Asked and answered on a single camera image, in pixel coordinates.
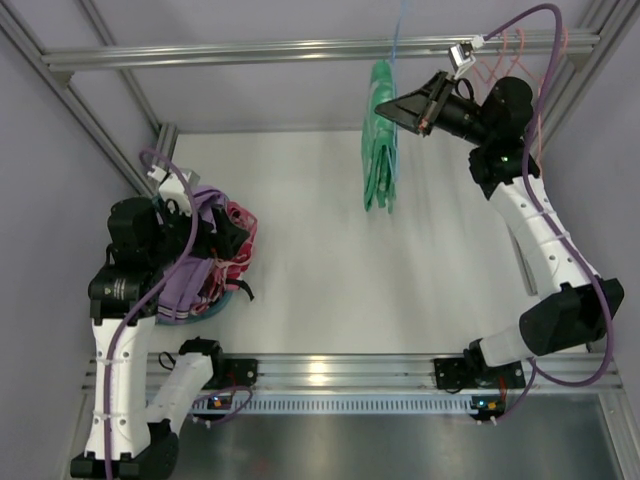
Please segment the green white patterned trousers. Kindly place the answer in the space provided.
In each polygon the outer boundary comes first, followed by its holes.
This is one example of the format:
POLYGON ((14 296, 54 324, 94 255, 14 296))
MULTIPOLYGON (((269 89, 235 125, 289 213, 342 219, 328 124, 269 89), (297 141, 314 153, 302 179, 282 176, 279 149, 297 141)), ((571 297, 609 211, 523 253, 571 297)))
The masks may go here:
POLYGON ((393 122, 376 113, 377 106, 390 101, 396 93, 392 64, 377 61, 369 81, 366 110, 361 131, 363 204, 366 211, 374 205, 394 211, 398 167, 398 131, 393 122))

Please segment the blue wire hanger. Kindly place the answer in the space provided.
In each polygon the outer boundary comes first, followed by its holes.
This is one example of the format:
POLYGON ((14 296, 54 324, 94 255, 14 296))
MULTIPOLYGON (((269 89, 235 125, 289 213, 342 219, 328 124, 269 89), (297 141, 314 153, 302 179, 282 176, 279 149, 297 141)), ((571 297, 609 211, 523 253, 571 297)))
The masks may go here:
MULTIPOLYGON (((400 13, 396 22, 392 48, 390 54, 390 67, 391 67, 391 79, 392 79, 392 87, 393 94, 395 97, 398 96, 398 84, 397 84, 397 58, 398 58, 398 49, 399 49, 399 41, 402 30, 403 19, 405 18, 406 12, 408 10, 409 1, 402 0, 400 13)), ((397 199, 397 181, 399 178, 399 140, 398 140, 398 127, 395 126, 393 128, 393 142, 391 153, 388 159, 390 174, 391 174, 391 183, 390 183, 390 194, 389 194, 389 202, 387 206, 387 211, 389 214, 392 214, 394 211, 396 199, 397 199)))

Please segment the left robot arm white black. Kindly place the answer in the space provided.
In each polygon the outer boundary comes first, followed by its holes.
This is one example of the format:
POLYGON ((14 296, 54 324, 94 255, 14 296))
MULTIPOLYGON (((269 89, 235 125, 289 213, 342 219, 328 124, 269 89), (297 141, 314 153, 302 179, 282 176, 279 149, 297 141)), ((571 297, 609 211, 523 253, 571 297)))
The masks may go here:
POLYGON ((159 325, 203 320, 247 291, 257 220, 222 193, 184 201, 135 197, 116 203, 106 260, 88 287, 96 348, 93 419, 70 464, 82 479, 166 479, 175 469, 187 419, 212 422, 237 411, 254 384, 254 359, 227 358, 219 342, 196 337, 176 354, 158 392, 146 391, 151 336, 159 325))

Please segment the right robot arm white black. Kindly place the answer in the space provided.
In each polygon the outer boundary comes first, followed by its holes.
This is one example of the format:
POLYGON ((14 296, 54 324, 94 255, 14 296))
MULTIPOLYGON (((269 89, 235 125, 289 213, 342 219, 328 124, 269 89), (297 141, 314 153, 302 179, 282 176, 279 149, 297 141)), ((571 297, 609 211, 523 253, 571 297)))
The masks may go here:
POLYGON ((551 205, 524 140, 534 114, 528 83, 503 77, 483 103, 462 97, 458 85, 440 71, 421 88, 377 105, 375 112, 416 135, 439 129, 472 144, 471 176, 503 218, 533 277, 538 303, 515 325, 464 350, 467 373, 479 377, 603 339, 624 289, 584 260, 551 205))

